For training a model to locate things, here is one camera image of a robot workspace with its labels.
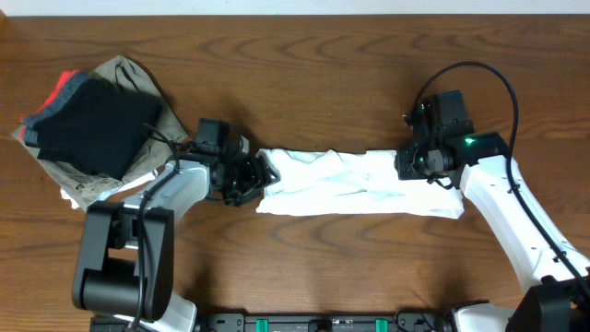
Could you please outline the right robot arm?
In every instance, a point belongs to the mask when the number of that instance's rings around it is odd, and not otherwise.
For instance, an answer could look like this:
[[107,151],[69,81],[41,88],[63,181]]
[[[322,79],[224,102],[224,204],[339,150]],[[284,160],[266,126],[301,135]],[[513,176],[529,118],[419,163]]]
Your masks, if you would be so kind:
[[515,309],[454,308],[441,330],[588,330],[589,260],[539,205],[499,134],[447,137],[437,148],[418,140],[397,151],[395,168],[402,180],[449,179],[490,225],[524,294]]

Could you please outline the white printed t-shirt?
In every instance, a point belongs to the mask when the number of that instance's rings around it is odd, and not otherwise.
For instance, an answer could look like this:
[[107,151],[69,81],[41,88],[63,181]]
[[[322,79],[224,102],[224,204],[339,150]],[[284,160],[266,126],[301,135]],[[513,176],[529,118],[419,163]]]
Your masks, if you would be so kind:
[[462,194],[425,180],[400,180],[394,150],[351,154],[261,149],[278,181],[269,185],[256,211],[307,217],[328,214],[392,214],[458,219]]

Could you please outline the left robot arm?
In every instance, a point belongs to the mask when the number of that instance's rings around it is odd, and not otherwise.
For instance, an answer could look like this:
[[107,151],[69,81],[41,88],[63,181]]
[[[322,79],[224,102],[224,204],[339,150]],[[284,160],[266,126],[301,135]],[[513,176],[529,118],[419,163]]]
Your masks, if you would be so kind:
[[234,151],[171,150],[164,171],[143,190],[87,210],[72,299],[94,314],[92,331],[196,331],[196,305],[173,289],[176,223],[213,192],[239,207],[279,179],[244,138]]

